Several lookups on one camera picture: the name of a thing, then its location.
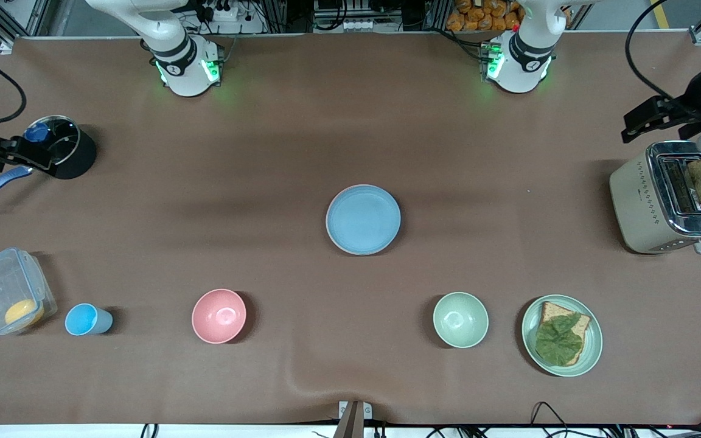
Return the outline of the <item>blue plate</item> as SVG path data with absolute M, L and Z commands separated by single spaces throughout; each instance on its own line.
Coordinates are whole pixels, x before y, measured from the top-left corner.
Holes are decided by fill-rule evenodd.
M 326 211 L 329 239 L 343 252 L 370 256 L 386 249 L 400 232 L 402 211 L 386 190 L 354 185 L 340 191 Z

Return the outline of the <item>beige chrome toaster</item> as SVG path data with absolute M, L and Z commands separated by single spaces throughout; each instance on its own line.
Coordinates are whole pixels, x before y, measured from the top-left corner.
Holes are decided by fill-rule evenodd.
M 654 142 L 609 179 L 626 246 L 664 254 L 692 246 L 701 254 L 701 204 L 687 164 L 701 159 L 692 141 Z

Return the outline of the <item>yellow round food piece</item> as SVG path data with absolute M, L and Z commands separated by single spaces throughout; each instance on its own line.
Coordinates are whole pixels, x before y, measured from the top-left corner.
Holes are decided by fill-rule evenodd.
M 41 302 L 23 299 L 14 303 L 5 313 L 5 323 L 8 325 L 22 322 L 29 325 L 39 321 L 44 316 L 44 306 Z

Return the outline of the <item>blue cup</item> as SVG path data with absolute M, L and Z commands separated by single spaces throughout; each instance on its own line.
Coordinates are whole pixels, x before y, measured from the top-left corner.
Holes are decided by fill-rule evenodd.
M 72 336 L 102 335 L 113 325 L 113 316 L 90 303 L 80 303 L 66 315 L 65 328 Z

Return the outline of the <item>bag of orange buns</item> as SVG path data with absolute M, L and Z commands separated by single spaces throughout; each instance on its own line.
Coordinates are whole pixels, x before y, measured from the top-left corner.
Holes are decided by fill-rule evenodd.
M 453 0 L 445 20 L 453 32 L 518 30 L 526 12 L 514 0 Z

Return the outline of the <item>bread slice under lettuce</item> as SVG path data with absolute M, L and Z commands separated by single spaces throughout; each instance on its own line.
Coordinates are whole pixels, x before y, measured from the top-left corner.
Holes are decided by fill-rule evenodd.
M 540 322 L 545 322 L 548 321 L 548 319 L 551 319 L 555 316 L 558 315 L 570 315 L 571 313 L 579 313 L 578 311 L 573 311 L 573 310 L 568 310 L 565 307 L 562 307 L 561 305 L 557 305 L 556 303 L 553 302 L 544 302 L 542 306 L 542 321 Z M 573 366 L 576 365 L 578 359 L 581 357 L 582 350 L 585 347 L 586 344 L 586 335 L 587 335 L 587 330 L 590 326 L 591 318 L 587 315 L 584 315 L 583 313 L 579 313 L 582 315 L 581 321 L 573 328 L 573 331 L 577 333 L 577 335 L 581 335 L 582 340 L 584 341 L 584 346 L 582 346 L 581 352 L 579 352 L 578 355 L 576 355 L 575 358 L 573 358 L 570 363 L 568 363 L 568 366 Z

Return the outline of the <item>green plate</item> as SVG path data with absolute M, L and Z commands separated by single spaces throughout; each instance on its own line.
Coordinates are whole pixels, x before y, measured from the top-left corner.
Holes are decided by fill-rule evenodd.
M 545 363 L 535 350 L 536 331 L 542 321 L 542 306 L 544 302 L 553 302 L 568 310 L 578 311 L 591 318 L 590 326 L 587 330 L 586 344 L 582 350 L 581 357 L 576 365 L 568 367 L 552 366 Z M 529 357 L 543 370 L 553 376 L 578 377 L 586 374 L 598 363 L 603 349 L 603 336 L 600 324 L 596 321 L 595 314 L 584 303 L 579 302 L 575 297 L 563 296 L 562 294 L 550 294 L 535 299 L 526 308 L 522 316 L 521 336 L 524 349 Z

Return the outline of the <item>green lettuce leaf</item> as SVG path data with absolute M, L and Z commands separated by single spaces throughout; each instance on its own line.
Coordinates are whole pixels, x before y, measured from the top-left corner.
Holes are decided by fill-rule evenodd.
M 535 350 L 543 361 L 552 366 L 568 366 L 568 363 L 581 352 L 584 341 L 573 328 L 581 321 L 582 315 L 558 315 L 541 322 L 537 329 Z

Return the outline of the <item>pink bowl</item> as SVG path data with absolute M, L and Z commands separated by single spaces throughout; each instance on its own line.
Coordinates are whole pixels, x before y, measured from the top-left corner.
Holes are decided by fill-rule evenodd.
M 211 290 L 195 303 L 191 318 L 192 329 L 206 343 L 224 344 L 241 333 L 246 316 L 246 305 L 236 291 Z

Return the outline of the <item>white power strip with plugs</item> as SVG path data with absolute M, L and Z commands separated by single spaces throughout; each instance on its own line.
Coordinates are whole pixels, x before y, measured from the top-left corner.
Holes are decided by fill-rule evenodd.
M 251 20 L 251 12 L 241 0 L 197 0 L 201 23 L 236 23 Z

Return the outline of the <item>green bowl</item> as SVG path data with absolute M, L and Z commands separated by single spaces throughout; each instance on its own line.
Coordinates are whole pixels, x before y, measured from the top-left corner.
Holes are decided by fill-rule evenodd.
M 489 312 L 478 297 L 454 291 L 440 297 L 434 305 L 432 324 L 445 344 L 456 349 L 469 349 L 486 338 Z

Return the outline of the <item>brown table cloth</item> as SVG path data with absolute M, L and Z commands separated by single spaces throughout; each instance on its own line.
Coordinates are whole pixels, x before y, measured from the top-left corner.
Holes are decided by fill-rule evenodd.
M 565 34 L 545 80 L 507 94 L 436 34 L 245 37 L 221 86 L 181 98 L 136 40 L 18 41 L 0 68 L 28 97 L 0 136 L 72 117 L 99 147 L 80 178 L 0 191 L 0 252 L 35 257 L 57 311 L 0 336 L 0 424 L 309 422 L 360 400 L 398 423 L 523 423 L 548 402 L 571 423 L 701 422 L 701 255 L 623 247 L 612 172 L 653 92 L 621 33 Z M 331 200 L 389 192 L 397 238 L 366 256 L 329 239 Z M 247 308 L 206 343 L 206 292 Z M 469 349 L 432 324 L 464 291 L 489 312 Z M 553 376 L 524 349 L 535 299 L 595 314 L 600 360 Z M 70 309 L 113 316 L 72 336 Z

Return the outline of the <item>white terminal strip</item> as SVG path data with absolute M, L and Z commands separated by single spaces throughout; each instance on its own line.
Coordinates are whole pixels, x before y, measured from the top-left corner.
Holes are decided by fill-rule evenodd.
M 400 30 L 400 22 L 377 19 L 349 19 L 343 22 L 343 32 L 377 32 L 390 33 Z

